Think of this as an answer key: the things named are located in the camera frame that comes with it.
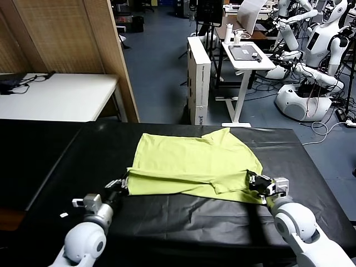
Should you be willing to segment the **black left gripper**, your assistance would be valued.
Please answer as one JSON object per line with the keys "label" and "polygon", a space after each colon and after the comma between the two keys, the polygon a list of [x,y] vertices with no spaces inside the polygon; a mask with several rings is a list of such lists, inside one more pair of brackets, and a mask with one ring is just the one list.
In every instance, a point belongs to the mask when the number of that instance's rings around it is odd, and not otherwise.
{"label": "black left gripper", "polygon": [[115,208],[124,195],[130,194],[128,189],[128,176],[129,172],[126,172],[120,179],[112,180],[105,185],[106,204],[111,208]]}

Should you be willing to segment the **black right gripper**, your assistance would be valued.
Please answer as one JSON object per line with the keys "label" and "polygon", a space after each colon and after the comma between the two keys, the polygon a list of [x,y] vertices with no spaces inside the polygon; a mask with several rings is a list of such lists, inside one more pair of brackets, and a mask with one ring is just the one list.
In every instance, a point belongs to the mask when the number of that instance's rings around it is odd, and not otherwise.
{"label": "black right gripper", "polygon": [[247,170],[246,180],[249,182],[251,195],[258,205],[266,205],[266,197],[275,194],[275,180],[272,178]]}

